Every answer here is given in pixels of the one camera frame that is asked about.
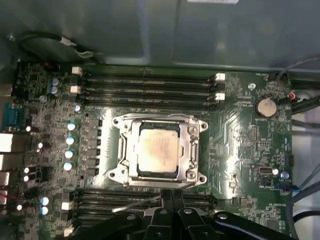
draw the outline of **cpu socket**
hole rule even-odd
[[[124,186],[190,188],[207,182],[198,171],[200,133],[208,124],[185,114],[131,113],[119,128],[118,163],[108,177]]]

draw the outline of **green circuit board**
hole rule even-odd
[[[71,65],[61,65],[57,71],[46,71],[39,64],[21,63],[18,67],[18,78],[23,79],[24,83],[18,88],[23,89],[24,93],[21,94],[27,97],[16,104],[24,110],[22,125],[40,128],[40,132],[32,136],[31,149],[25,154],[24,164],[51,168],[49,181],[40,186],[40,197],[52,196],[47,215],[40,215],[40,205],[37,203],[36,207],[27,208],[20,213],[23,217],[20,225],[22,239],[54,239],[62,235],[64,229],[72,224],[73,219],[78,217],[77,210],[73,209],[70,219],[62,219],[63,192],[74,192],[78,189],[94,189],[102,191],[103,194],[107,194],[108,191],[127,191],[135,194],[159,192],[158,188],[124,187],[107,177],[108,171],[115,168],[118,162],[119,129],[112,125],[111,120],[129,113],[182,113],[206,121],[209,128],[200,134],[199,141],[199,171],[207,176],[208,181],[186,190],[186,193],[198,196],[211,195],[215,199],[215,208],[230,211],[289,234],[285,220],[285,205],[292,197],[291,190],[287,188],[292,184],[293,166],[291,105],[278,104],[277,100],[285,95],[276,82],[269,80],[268,74],[141,66],[82,65],[81,68],[84,73],[99,74],[99,80],[108,79],[110,76],[127,76],[129,81],[132,78],[132,83],[137,79],[152,76],[200,81],[224,73],[225,100],[223,104],[212,109],[202,105],[197,108],[194,107],[197,96],[191,93],[189,96],[186,91],[183,95],[191,99],[188,103],[190,107],[180,108],[179,100],[176,100],[175,104],[169,102],[169,105],[165,106],[162,104],[156,107],[158,102],[153,101],[152,107],[138,107],[136,104],[131,105],[132,100],[128,98],[127,106],[82,104],[82,111],[75,112],[79,96],[75,100],[70,95]],[[61,82],[58,95],[50,94],[53,78]],[[79,84],[90,78],[93,76],[84,74],[79,78]],[[285,79],[285,84],[290,88],[289,79]],[[46,101],[41,102],[40,96],[46,96]],[[265,96],[277,103],[276,114],[272,117],[261,117],[255,110],[257,101]],[[104,103],[110,101],[104,96],[97,96],[94,100]],[[96,124],[96,120],[100,120],[101,124]],[[77,125],[73,131],[67,129],[70,122]],[[77,139],[72,146],[65,142],[70,136]],[[37,143],[44,138],[49,140],[51,148],[38,153],[35,151]],[[88,140],[99,142],[99,145],[94,146],[99,149],[99,164],[96,166],[98,172],[94,176],[86,174],[88,166],[83,162],[84,145],[88,144]],[[74,167],[71,171],[65,171],[64,153],[70,149],[76,153],[72,158]],[[21,183],[20,189],[25,188],[27,186]],[[112,206],[108,206],[107,202],[105,204],[104,208],[110,211]],[[212,213],[210,208],[207,208],[207,213]],[[106,215],[98,215],[95,220],[105,217]]]

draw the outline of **metal side panel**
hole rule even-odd
[[[1,0],[0,34],[61,34],[111,65],[265,71],[318,53],[319,8],[318,0]],[[32,44],[58,61],[77,59],[52,41]],[[300,71],[318,71],[307,67]]]

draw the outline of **motherboard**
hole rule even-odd
[[[163,188],[289,234],[291,104],[269,74],[21,62],[0,108],[0,207],[20,239],[75,234]]]

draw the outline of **black cable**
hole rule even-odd
[[[317,95],[307,100],[292,104],[291,106],[292,115],[299,114],[319,106],[320,106],[320,95]]]
[[[294,214],[293,214],[293,207],[294,204],[298,201],[300,201],[301,199],[304,199],[316,192],[320,191],[320,181],[316,182],[315,184],[312,184],[311,186],[308,186],[306,189],[302,190],[301,192],[299,192],[297,195],[293,196],[288,203],[286,204],[286,220],[289,226],[289,229],[292,233],[292,236],[295,239],[299,239],[298,238],[298,234],[295,228],[295,223],[294,223]]]
[[[307,58],[305,60],[301,60],[301,61],[298,61],[292,65],[289,65],[287,66],[286,68],[284,68],[275,78],[275,81],[276,83],[278,84],[278,86],[287,94],[289,95],[290,94],[290,90],[288,90],[284,85],[283,83],[281,82],[281,77],[286,73],[288,72],[290,69],[293,69],[297,66],[300,66],[300,65],[303,65],[303,64],[307,64],[307,63],[310,63],[310,62],[315,62],[315,61],[319,61],[320,60],[320,56],[316,56],[316,57],[311,57],[311,58]]]
[[[305,106],[302,106],[302,107],[293,108],[291,113],[292,113],[292,115],[296,115],[296,114],[300,114],[300,113],[309,111],[311,109],[315,109],[315,108],[317,108],[319,106],[320,106],[320,101],[314,102],[314,103],[312,103],[310,105],[305,105]]]
[[[313,216],[320,216],[320,211],[311,210],[311,211],[300,212],[297,215],[294,215],[293,222],[296,223],[301,219],[305,219],[307,217],[313,217]]]
[[[22,52],[25,52],[25,54],[31,58],[35,58],[39,61],[42,61],[42,58],[39,57],[36,53],[25,49],[23,46],[23,43],[35,38],[51,39],[51,40],[59,41],[65,46],[73,48],[73,50],[78,54],[79,57],[83,59],[90,59],[93,63],[100,64],[100,62],[93,57],[94,53],[92,51],[86,50],[83,46],[80,46],[63,36],[60,36],[54,33],[39,32],[39,31],[28,31],[23,33],[17,38],[17,44],[18,44],[19,50],[21,50]]]
[[[292,125],[306,129],[320,129],[320,123],[304,122],[292,119]]]

